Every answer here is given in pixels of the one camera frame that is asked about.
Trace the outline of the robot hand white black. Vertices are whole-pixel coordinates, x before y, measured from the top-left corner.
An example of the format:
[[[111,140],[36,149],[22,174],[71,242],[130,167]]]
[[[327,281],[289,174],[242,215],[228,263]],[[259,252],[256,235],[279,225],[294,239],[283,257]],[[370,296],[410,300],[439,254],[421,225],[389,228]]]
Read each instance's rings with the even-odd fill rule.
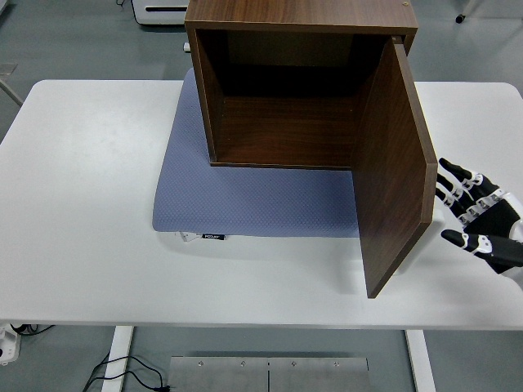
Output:
[[[522,203],[480,172],[444,158],[439,164],[455,181],[439,174],[436,197],[462,225],[444,229],[440,236],[521,286]]]

